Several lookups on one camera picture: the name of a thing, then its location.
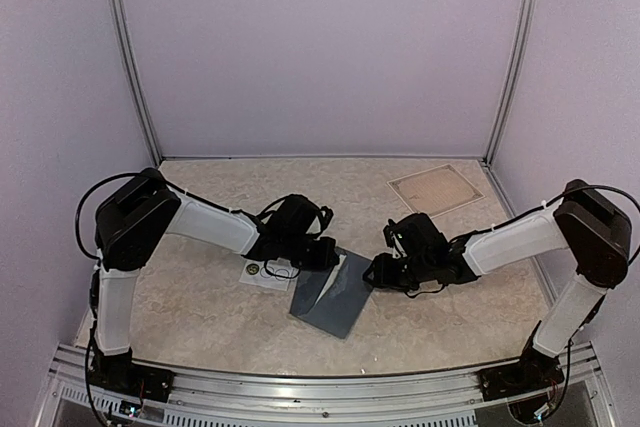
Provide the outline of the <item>dark blue envelope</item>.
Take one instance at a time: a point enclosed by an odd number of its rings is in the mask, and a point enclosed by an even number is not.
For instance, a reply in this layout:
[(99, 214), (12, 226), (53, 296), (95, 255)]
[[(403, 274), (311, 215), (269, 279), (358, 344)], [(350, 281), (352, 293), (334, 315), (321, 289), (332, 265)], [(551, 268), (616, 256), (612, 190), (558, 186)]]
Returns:
[(346, 339), (373, 290), (362, 280), (371, 260), (345, 249), (338, 248), (337, 253), (347, 258), (327, 294), (314, 304), (332, 269), (303, 271), (297, 278), (289, 313), (338, 339)]

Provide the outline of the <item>brown ornate certificate paper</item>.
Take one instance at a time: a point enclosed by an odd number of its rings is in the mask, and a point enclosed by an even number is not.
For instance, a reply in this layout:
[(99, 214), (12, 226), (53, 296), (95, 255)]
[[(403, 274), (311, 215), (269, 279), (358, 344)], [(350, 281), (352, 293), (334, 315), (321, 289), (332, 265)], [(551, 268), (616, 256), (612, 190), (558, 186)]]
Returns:
[(437, 217), (485, 198), (453, 165), (444, 164), (387, 182), (413, 213)]

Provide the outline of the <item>cream letter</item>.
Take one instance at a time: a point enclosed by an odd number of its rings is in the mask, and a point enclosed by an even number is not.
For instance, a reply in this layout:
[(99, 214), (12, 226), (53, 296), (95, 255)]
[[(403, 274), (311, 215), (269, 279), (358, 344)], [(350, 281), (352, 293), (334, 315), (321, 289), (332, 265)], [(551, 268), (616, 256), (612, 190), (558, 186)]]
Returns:
[(333, 284), (335, 283), (343, 265), (344, 262), (347, 258), (346, 254), (340, 254), (339, 255), (339, 262), (336, 266), (333, 267), (332, 271), (330, 272), (326, 282), (324, 283), (324, 286), (322, 288), (322, 290), (320, 291), (319, 295), (317, 296), (314, 304), (318, 304), (319, 301), (327, 294), (327, 292), (329, 291), (329, 289), (333, 286)]

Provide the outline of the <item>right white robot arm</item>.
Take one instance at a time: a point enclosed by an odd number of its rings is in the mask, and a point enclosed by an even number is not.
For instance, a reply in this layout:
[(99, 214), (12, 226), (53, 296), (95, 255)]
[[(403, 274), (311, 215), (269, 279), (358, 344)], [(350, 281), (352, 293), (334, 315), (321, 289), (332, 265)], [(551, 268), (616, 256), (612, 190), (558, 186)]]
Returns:
[(411, 214), (384, 228), (390, 250), (373, 259), (363, 279), (376, 289), (413, 298), (426, 282), (442, 288), (462, 285), (543, 253), (570, 251), (575, 273), (534, 329), (528, 355), (511, 370), (512, 383), (531, 391), (549, 376), (549, 359), (558, 357), (595, 316), (607, 292), (625, 279), (639, 255), (631, 245), (629, 216), (606, 196), (611, 190), (574, 179), (548, 202), (452, 239), (446, 239), (428, 215)]

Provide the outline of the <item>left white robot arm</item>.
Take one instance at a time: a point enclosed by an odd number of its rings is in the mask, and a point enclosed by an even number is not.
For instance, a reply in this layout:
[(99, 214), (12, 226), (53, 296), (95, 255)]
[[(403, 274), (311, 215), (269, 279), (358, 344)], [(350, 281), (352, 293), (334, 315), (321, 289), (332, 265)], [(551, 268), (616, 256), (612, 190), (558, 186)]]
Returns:
[(260, 213), (230, 209), (181, 188), (155, 168), (116, 174), (93, 191), (118, 181), (120, 187), (95, 211), (95, 249), (82, 253), (96, 274), (90, 335), (104, 355), (99, 371), (121, 392), (140, 381), (131, 350), (130, 325), (138, 276), (167, 235), (221, 247), (259, 264), (283, 260), (300, 272), (332, 270), (340, 262), (335, 239), (325, 231), (333, 218), (300, 194), (285, 195)]

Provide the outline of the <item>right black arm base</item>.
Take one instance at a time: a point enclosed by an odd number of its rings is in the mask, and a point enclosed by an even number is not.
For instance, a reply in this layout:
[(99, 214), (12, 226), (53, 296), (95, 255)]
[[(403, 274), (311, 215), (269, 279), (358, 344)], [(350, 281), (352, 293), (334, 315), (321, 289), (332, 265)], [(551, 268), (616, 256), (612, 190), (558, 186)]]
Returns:
[(541, 322), (527, 339), (516, 362), (488, 367), (477, 372), (484, 401), (513, 397), (561, 384), (565, 376), (559, 357), (548, 357), (533, 347), (534, 335)]

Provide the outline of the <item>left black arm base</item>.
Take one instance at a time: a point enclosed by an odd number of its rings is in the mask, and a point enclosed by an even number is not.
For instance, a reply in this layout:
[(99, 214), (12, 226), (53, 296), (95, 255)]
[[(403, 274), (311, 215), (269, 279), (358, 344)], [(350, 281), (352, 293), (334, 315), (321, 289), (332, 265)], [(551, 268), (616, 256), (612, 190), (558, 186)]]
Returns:
[(142, 365), (132, 360), (132, 350), (106, 356), (97, 350), (89, 367), (89, 384), (104, 390), (167, 403), (174, 381), (171, 370)]

